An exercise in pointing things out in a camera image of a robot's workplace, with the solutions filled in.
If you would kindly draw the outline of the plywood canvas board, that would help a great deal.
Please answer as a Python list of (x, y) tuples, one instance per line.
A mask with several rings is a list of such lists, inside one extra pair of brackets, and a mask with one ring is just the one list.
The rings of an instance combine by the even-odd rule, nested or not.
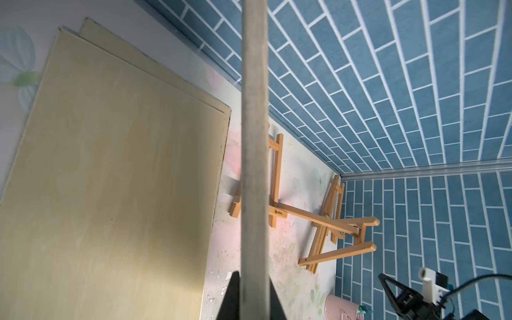
[(186, 81), (91, 18), (86, 17), (83, 20), (79, 36), (179, 91), (198, 99), (227, 117), (231, 117), (231, 109), (220, 100)]
[(266, 1), (243, 2), (241, 319), (269, 319), (268, 30)]
[(1, 318), (199, 319), (229, 121), (61, 30), (1, 200)]

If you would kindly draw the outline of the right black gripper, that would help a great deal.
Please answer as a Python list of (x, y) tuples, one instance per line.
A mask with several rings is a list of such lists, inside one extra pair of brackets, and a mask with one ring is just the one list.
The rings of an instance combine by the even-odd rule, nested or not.
[(378, 279), (389, 300), (393, 310), (401, 319), (441, 319), (439, 308), (433, 303), (427, 303), (423, 296), (394, 278), (384, 273), (379, 274)]

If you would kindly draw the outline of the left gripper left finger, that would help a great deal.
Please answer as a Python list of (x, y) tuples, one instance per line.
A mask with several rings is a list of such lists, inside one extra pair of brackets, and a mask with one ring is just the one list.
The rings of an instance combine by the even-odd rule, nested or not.
[(240, 273), (232, 273), (217, 320), (239, 320)]

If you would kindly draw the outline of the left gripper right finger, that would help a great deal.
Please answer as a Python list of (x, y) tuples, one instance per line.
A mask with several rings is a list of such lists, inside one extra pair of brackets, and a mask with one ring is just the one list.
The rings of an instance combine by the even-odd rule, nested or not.
[(285, 312), (282, 308), (278, 294), (275, 290), (272, 280), (269, 280), (270, 291), (270, 320), (286, 320)]

